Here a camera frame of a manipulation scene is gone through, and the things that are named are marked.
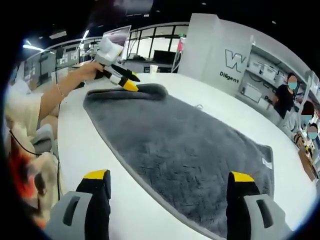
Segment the person's left hand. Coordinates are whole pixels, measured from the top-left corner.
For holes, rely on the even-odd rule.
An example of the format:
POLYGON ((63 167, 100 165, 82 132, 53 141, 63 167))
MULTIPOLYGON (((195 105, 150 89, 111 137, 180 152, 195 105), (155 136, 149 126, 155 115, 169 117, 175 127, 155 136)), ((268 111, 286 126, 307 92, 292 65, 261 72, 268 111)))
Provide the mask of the person's left hand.
POLYGON ((100 63, 93 61, 86 63, 74 70, 75 76, 81 81, 93 80, 96 77, 97 72, 103 72, 104 67, 100 63))

